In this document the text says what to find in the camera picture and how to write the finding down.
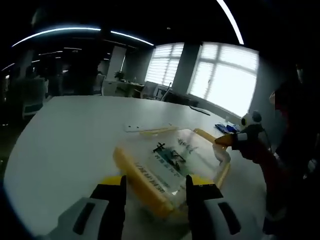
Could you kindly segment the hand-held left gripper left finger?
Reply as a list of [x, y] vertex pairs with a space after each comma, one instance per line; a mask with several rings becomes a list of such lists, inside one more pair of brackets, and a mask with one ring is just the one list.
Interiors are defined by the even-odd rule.
[[50, 240], [120, 240], [127, 200], [127, 176], [105, 178], [59, 217]]

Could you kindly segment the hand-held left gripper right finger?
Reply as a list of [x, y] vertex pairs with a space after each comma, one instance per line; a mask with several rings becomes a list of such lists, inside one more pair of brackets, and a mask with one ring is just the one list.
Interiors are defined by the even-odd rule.
[[186, 203], [193, 240], [253, 240], [254, 217], [225, 198], [214, 183], [186, 176]]

